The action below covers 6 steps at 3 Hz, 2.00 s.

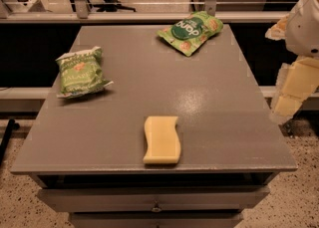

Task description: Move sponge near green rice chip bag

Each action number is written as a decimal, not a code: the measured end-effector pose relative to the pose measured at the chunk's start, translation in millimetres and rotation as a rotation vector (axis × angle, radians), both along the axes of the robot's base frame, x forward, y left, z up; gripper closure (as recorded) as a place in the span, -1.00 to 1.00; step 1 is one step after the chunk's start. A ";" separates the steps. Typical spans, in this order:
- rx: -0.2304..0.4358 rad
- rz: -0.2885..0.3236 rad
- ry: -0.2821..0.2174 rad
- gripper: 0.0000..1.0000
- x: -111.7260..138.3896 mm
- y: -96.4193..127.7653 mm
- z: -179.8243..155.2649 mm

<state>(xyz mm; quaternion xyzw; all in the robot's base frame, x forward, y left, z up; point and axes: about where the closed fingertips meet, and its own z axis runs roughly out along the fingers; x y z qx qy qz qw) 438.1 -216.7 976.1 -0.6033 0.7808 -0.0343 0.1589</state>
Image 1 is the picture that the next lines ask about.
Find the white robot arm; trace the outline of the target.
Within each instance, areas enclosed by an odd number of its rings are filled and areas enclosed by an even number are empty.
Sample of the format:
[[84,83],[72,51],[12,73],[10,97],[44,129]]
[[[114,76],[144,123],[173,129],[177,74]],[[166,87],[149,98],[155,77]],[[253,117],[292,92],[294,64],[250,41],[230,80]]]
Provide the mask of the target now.
[[270,117],[285,123],[319,88],[319,0],[299,0],[265,37],[284,40],[286,49],[297,56],[279,69],[271,101]]

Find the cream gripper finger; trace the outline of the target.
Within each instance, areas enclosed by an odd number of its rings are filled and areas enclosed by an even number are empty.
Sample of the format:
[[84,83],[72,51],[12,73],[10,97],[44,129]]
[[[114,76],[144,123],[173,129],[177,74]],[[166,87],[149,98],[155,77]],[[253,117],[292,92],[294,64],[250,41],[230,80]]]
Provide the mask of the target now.
[[299,57],[288,69],[281,93],[300,102],[305,101],[319,87],[319,60]]
[[301,106],[300,100],[290,96],[275,96],[271,101],[271,112],[277,116],[293,117]]

